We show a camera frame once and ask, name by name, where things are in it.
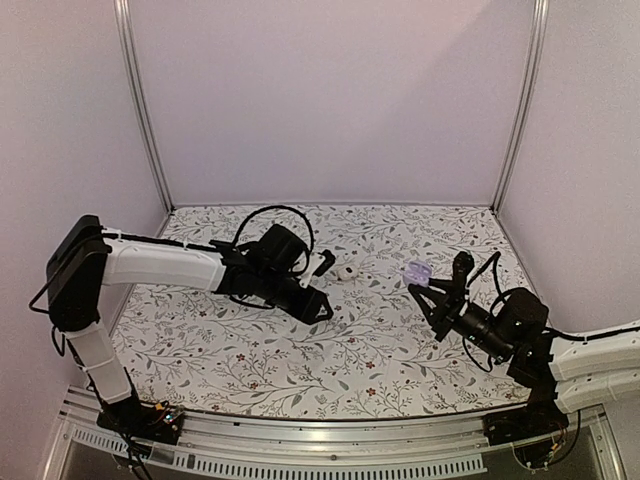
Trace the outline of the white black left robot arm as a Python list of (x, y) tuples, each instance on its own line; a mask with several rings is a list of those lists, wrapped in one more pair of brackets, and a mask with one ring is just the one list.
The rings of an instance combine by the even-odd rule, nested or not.
[[(46, 282), (29, 302), (65, 335), (94, 384), (111, 419), (128, 434), (148, 426), (148, 412), (115, 353), (101, 322), (98, 303), (105, 286), (180, 286), (229, 297), (245, 305), (261, 300), (306, 324), (333, 316), (326, 293), (312, 287), (335, 262), (333, 253), (315, 253), (304, 241), (275, 224), (260, 239), (241, 243), (213, 240), (207, 245), (144, 237), (105, 228), (95, 215), (73, 226), (46, 266)], [(37, 302), (45, 298), (46, 307)]]

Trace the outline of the cream earbud charging case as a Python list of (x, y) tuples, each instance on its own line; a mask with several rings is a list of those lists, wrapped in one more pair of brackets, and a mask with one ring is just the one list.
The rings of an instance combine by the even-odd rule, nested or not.
[(342, 266), (337, 270), (336, 276), (340, 281), (349, 281), (358, 276), (358, 270), (352, 266)]

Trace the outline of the purple round case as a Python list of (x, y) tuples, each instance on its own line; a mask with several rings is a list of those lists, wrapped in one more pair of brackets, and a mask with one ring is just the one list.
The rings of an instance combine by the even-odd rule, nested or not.
[(432, 276), (431, 266), (423, 261), (412, 260), (404, 268), (402, 279), (406, 286), (428, 287)]

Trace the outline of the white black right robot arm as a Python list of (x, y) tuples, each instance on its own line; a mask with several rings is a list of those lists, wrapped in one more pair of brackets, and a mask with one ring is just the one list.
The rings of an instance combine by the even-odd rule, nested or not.
[(537, 436), (562, 414), (639, 394), (639, 323), (582, 334), (546, 325), (549, 309), (525, 288), (503, 296), (493, 314), (468, 299), (468, 289), (452, 280), (411, 284), (410, 295), (442, 341), (454, 332), (505, 364), (507, 375), (530, 390), (517, 427)]

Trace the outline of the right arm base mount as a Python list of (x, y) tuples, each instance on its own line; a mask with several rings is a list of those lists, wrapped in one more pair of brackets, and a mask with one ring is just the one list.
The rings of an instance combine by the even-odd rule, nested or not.
[(531, 404), (482, 417), (490, 446), (510, 445), (516, 462), (529, 471), (547, 469), (566, 446), (569, 418), (554, 406)]

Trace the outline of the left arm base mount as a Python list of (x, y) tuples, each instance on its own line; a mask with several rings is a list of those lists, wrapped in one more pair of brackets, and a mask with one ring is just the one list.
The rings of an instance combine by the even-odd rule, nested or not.
[(167, 401), (145, 404), (136, 396), (109, 404), (101, 402), (97, 425), (116, 433), (177, 445), (184, 424), (184, 408)]

